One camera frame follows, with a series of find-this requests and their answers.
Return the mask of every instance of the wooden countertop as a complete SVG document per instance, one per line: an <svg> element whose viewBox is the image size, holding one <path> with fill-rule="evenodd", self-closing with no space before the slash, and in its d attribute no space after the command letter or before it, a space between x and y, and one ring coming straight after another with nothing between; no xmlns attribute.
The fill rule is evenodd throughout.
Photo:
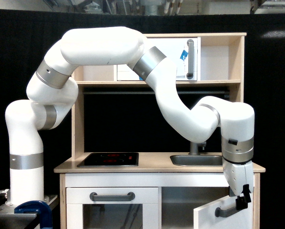
<svg viewBox="0 0 285 229"><path fill-rule="evenodd" d="M54 169L55 173L222 173L222 166L176 166L171 162L172 155L187 155L188 153L139 153L138 166L135 167L77 167L90 153L84 153L79 158L71 158ZM253 163L254 173L264 173L265 168Z"/></svg>

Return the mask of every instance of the faucet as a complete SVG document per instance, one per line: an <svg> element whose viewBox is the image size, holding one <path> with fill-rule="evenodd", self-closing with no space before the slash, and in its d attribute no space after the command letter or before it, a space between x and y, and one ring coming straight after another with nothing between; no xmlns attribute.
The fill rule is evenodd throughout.
<svg viewBox="0 0 285 229"><path fill-rule="evenodd" d="M190 142L190 152L189 152L189 155L195 155L195 156L200 155L199 147L202 147L203 150L204 150L205 146L206 146L206 142L202 142L202 143Z"/></svg>

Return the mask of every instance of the blue sticker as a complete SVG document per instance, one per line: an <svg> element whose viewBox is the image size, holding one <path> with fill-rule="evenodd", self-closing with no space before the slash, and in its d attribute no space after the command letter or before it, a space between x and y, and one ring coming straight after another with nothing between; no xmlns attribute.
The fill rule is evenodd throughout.
<svg viewBox="0 0 285 229"><path fill-rule="evenodd" d="M185 59L186 59L187 56L188 56L188 52L186 52L185 50L183 50L180 59L182 59L183 61L185 61Z"/></svg>

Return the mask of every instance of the ceiling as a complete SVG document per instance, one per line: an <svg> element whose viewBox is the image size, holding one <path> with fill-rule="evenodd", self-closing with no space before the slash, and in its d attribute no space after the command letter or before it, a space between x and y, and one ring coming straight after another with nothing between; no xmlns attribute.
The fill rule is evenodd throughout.
<svg viewBox="0 0 285 229"><path fill-rule="evenodd" d="M285 0L0 0L0 9L168 16L285 13Z"/></svg>

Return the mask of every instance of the blue clamp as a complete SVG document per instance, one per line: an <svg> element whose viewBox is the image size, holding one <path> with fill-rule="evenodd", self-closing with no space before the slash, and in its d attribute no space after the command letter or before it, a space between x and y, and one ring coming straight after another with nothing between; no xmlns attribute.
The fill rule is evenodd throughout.
<svg viewBox="0 0 285 229"><path fill-rule="evenodd" d="M33 200L18 205L14 213L37 213L40 217L40 229L53 229L51 208L43 201Z"/></svg>

